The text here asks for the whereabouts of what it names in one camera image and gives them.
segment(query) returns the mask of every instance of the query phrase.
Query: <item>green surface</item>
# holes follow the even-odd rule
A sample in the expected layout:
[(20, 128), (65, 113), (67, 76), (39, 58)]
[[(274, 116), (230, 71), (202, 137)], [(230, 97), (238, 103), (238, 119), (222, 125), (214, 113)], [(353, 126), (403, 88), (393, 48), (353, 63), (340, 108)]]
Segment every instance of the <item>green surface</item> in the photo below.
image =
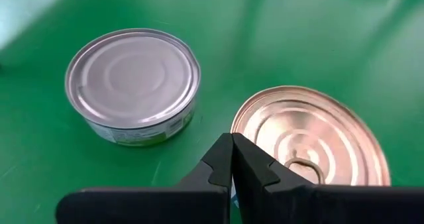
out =
[[(131, 27), (181, 38), (202, 69), (193, 121), (152, 148), (100, 139), (64, 93), (84, 44)], [(424, 0), (0, 0), (1, 222), (54, 223), (56, 202), (82, 187), (173, 185), (245, 99), (276, 85), (347, 104), (393, 185), (422, 186), (423, 28)]]

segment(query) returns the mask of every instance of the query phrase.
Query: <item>silver can lid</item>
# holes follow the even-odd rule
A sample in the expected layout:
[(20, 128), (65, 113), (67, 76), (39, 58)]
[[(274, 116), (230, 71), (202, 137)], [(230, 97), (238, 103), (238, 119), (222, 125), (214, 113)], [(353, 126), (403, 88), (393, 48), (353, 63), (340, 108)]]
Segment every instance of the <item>silver can lid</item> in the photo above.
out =
[(145, 28), (119, 30), (84, 46), (66, 72), (66, 94), (86, 119), (119, 129), (168, 120), (194, 98), (199, 65), (178, 38)]
[(273, 87), (253, 95), (231, 127), (313, 183), (390, 185), (384, 154), (367, 126), (318, 91)]

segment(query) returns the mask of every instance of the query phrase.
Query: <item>copper-colored lid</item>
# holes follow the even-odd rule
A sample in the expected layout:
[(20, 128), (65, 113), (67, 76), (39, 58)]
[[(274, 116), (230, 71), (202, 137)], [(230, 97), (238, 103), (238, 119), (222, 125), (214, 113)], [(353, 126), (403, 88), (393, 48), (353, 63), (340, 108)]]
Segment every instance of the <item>copper-colored lid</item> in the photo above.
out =
[(311, 182), (390, 185), (386, 159), (368, 127), (318, 91), (280, 86), (258, 92), (237, 112), (231, 132)]

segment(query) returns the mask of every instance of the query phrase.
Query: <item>tin can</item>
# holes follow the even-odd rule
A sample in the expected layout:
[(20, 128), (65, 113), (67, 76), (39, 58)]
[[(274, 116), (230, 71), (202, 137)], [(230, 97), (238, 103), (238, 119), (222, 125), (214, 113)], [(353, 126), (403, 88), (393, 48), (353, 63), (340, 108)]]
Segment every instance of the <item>tin can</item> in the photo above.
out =
[(66, 72), (66, 95), (100, 136), (128, 146), (162, 142), (191, 120), (200, 67), (178, 38), (130, 28), (84, 46)]
[(239, 109), (231, 132), (243, 134), (310, 182), (390, 185), (384, 153), (370, 129), (321, 92), (298, 86), (260, 91)]

